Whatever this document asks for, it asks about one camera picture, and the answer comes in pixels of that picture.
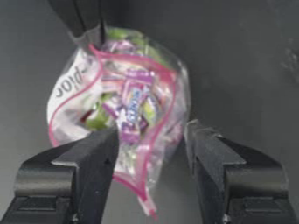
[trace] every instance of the plastic bag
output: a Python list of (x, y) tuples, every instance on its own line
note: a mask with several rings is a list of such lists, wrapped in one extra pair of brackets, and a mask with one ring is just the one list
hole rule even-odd
[(182, 63), (140, 32), (106, 30), (94, 56), (77, 50), (48, 102), (53, 146), (81, 139), (116, 123), (120, 149), (113, 180), (137, 195), (154, 215), (150, 193), (164, 158), (176, 148), (189, 111)]

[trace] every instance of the purple candy wrapper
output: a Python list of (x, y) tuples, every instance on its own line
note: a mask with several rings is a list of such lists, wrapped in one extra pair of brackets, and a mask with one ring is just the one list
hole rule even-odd
[(140, 130), (126, 122), (121, 123), (120, 139), (128, 144), (136, 144), (140, 140)]
[(140, 127), (140, 130), (144, 130), (148, 126), (148, 123), (145, 121), (145, 119), (141, 117), (141, 120), (140, 120), (140, 123), (138, 123), (138, 127)]
[(154, 82), (154, 73), (144, 69), (126, 69), (125, 77), (149, 86)]
[(145, 85), (134, 80), (128, 80), (122, 89), (122, 104), (125, 106), (125, 120), (136, 124), (140, 108), (146, 95)]

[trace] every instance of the gray background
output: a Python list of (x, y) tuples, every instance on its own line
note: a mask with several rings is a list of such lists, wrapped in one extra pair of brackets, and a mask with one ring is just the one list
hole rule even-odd
[[(284, 165), (297, 211), (299, 47), (293, 0), (108, 0), (106, 21), (144, 32), (185, 61), (191, 116)], [(45, 0), (0, 0), (0, 215), (21, 162), (50, 147), (45, 105), (73, 52)], [(156, 223), (200, 223), (182, 147), (162, 169)], [(153, 223), (113, 184), (102, 223)]]

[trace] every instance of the candy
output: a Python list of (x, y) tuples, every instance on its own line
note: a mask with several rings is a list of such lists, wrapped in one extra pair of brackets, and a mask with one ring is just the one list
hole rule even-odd
[(154, 82), (154, 73), (144, 69), (126, 69), (125, 77), (149, 86), (152, 86)]
[(154, 96), (149, 94), (142, 104), (142, 117), (149, 125), (154, 125), (160, 116), (160, 105)]

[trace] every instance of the clear plastic bag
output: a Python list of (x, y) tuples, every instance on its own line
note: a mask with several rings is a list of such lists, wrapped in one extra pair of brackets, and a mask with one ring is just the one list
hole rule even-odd
[(189, 111), (186, 71), (140, 32), (106, 30), (94, 56), (77, 50), (48, 102), (52, 145), (81, 139), (116, 123), (120, 149), (113, 179), (154, 215), (150, 198), (164, 162), (182, 136)]

